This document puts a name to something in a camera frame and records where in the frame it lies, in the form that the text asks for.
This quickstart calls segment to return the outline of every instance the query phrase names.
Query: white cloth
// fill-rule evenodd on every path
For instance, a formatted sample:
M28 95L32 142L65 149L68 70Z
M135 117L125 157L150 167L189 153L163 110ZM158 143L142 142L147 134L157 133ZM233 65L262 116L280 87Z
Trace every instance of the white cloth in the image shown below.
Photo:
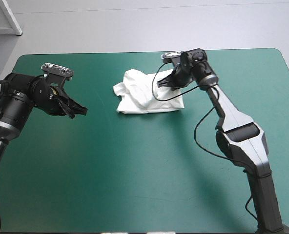
M180 94L180 90L172 91L168 87L158 89L157 81L168 76L172 70L159 72L154 81L154 94L158 99L168 99ZM184 108L182 96L170 101L157 101L152 95L152 80L155 74L144 74L141 71L132 69L126 71L123 82L113 86L116 96L121 96L122 100L117 108L117 112L124 114L147 114L156 112L176 111Z

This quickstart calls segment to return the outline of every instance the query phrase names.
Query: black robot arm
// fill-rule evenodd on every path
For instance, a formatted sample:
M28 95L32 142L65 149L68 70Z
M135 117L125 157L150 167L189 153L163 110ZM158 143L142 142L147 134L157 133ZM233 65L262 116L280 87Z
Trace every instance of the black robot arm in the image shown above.
M196 81L210 97L219 116L216 142L226 157L247 173L258 220L256 233L289 233L279 212L264 131L250 116L240 112L219 87L204 50L171 52L162 55L162 59L163 63L172 62L174 70L157 82L158 87L178 89Z
M74 72L51 63L41 68L44 75L38 77L10 73L0 81L0 139L18 137L33 107L53 116L86 115L87 108L71 99L63 88Z
M71 80L72 70L51 63L41 68L41 76L11 73L0 80L0 160L9 141L20 135L34 107L52 116L74 118L87 113L87 108L71 99L63 88L65 81Z

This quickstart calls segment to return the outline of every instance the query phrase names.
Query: gray floor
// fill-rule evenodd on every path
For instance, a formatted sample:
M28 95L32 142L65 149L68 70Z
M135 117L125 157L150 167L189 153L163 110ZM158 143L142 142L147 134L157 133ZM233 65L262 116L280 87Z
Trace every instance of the gray floor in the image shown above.
M8 3L23 35L0 35L0 79L12 70L19 56L43 53L274 47L289 67L288 0Z

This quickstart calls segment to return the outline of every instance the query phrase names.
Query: green tabletop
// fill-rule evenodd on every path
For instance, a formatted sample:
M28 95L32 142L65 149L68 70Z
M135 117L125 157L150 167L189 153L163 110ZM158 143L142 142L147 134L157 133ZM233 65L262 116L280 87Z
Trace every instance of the green tabletop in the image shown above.
M283 222L289 225L289 70L276 49L208 51L220 86L264 129ZM45 62L75 71L65 90L87 116L34 109L0 166L4 232L254 232L242 168L203 152L193 128L211 107L207 94L184 96L171 113L124 115L112 86L126 70L154 73L161 52L20 57L14 72L40 75ZM218 117L199 139L219 152Z

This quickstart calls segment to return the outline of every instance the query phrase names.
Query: black cable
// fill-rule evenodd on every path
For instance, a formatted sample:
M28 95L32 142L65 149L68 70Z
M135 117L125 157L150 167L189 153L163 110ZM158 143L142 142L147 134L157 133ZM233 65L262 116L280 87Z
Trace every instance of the black cable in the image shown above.
M165 99L165 100L158 99L158 98L154 95L154 90L153 90L154 80L155 80L156 75L159 73L160 69L161 69L165 64L166 64L166 63L162 64L162 65L159 67L158 71L156 72L156 74L154 75L154 78L153 78L153 80L152 80L152 95L153 95L154 99L156 99L157 101L169 101L169 100L178 98L178 97L180 97L180 96L182 96L182 95L184 95L184 94L186 94L186 93L189 93L190 91L192 91L192 90L200 87L199 85L197 85L197 86L193 87L192 89L189 89L189 90L187 90L187 91L185 91L185 92L183 92L183 93L181 93L181 94L178 94L178 95L176 95L176 96L174 96L174 97L171 97L171 98L168 98L168 99Z
M161 69L164 65L165 65L165 64L163 64L162 66L159 67L158 71L156 72L156 74L155 74L155 76L154 76L154 78L153 78L153 80L152 80L152 95L153 95L153 97L154 97L156 100L158 100L158 101L169 101L169 100L172 100L172 99L174 99L174 98L177 98L177 97L179 97L179 96L181 96L181 95L184 95L184 94L186 94L186 93L188 93L188 92L190 92L190 91L192 91L192 90L194 90L194 89L196 89L196 88L200 88L200 86L204 86L204 85L198 85L198 86L196 86L196 87L194 87L194 88L192 88L192 89L190 89L190 90L187 90L186 92L183 92L183 93L180 94L180 95L174 96L174 97L169 98L169 99L166 99L166 100L160 100L160 99L156 98L155 95L154 95L154 92L153 92L154 80L155 80L156 75L158 74L158 72L160 71L160 69ZM210 88L213 88L213 89L215 90L215 92L216 92L216 94L217 94L217 100L216 100L215 103L213 104L213 107L200 119L200 121L199 121L199 122L197 123L197 125L195 126L195 128L194 128L194 141L195 141L195 143L196 143L202 150L204 150L205 152L207 152L207 153L209 153L209 154L211 154L211 155L214 155L214 156L216 156L216 157L219 157L219 158L222 158L222 159L225 159L225 160L229 160L229 161L231 161L231 162L240 162L240 163L248 166L248 167L252 170L252 172L254 172L253 168L252 168L250 165L248 165L246 162L243 162L243 161L240 161L240 160L235 160L235 159L232 159L232 158L228 158L228 157L225 157L225 156L221 156L221 155L219 155L219 154L216 154L216 153L208 150L207 148L205 148L204 146L202 146L202 145L198 142L198 140L197 140L197 129L198 129L198 127L200 126L200 124L203 122L203 120L216 108L216 106L217 106L217 104L218 104L218 100L219 100L219 92L218 92L217 88L215 88L214 86L208 86L208 88L207 88L206 91L208 91ZM254 218L256 219L256 221L258 221L258 220L257 220L257 217L256 217L252 212L250 212L250 211L248 210L248 204L249 204L249 202L250 202L251 200L252 200L252 195L250 196L250 198L249 198L248 201L246 202L245 209L246 209L246 211L247 211L252 217L254 217Z
M200 121L197 123L197 125L195 126L194 128L194 141L195 143L201 148L203 149L204 151L206 151L207 153L211 154L211 155L214 155L216 157L219 157L219 158L222 158L222 159L225 159L225 160L229 160L229 161L232 161L232 162L240 162L240 163L243 163L244 165L247 165L251 170L252 172L254 172L253 168L248 165L246 162L243 162L243 161L240 161L240 160L235 160L235 159L232 159L232 158L228 158L228 157L225 157L225 156L221 156L221 155L218 155L210 150L208 150L207 148L205 148L204 146L202 146L198 140L197 140L197 129L198 127L200 126L200 124L203 122L203 120L216 108L216 105L218 103L218 100L219 100L219 92L218 90L214 87L214 86L210 86L209 88L213 88L215 91L216 91L216 94L217 94L217 100L216 102L214 103L213 107L200 119Z
M248 204L250 203L251 200L252 200L252 195L249 197L248 201L246 202L245 209L258 222L257 217L251 211L248 210Z

